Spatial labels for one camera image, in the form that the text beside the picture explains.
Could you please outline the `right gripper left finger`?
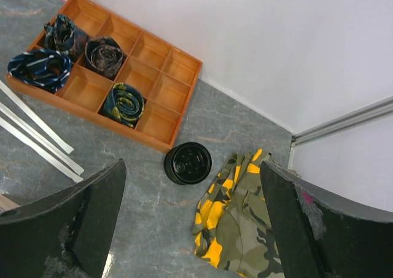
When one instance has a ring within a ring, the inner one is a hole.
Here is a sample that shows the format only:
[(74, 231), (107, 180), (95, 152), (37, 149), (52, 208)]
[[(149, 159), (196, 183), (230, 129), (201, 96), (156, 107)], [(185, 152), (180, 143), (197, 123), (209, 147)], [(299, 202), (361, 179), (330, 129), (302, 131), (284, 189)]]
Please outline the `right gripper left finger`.
[(1, 213), (1, 277), (101, 277), (126, 182), (122, 159)]

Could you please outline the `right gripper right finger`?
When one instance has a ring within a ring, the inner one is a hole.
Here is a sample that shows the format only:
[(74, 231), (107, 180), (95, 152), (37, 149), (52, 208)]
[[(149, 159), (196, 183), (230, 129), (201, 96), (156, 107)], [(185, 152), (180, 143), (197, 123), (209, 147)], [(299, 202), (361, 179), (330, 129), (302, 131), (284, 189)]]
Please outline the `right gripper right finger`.
[(274, 163), (261, 164), (260, 179), (286, 277), (392, 277), (392, 212)]

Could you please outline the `checkered paper takeout bag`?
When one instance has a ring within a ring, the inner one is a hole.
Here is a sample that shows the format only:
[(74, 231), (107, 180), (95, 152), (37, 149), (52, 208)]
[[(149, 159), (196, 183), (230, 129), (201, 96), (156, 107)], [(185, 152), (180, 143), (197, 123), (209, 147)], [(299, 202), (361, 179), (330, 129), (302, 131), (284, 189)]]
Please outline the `checkered paper takeout bag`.
[(20, 207), (17, 203), (13, 202), (9, 198), (4, 195), (0, 195), (0, 213), (6, 212), (8, 210), (12, 210)]

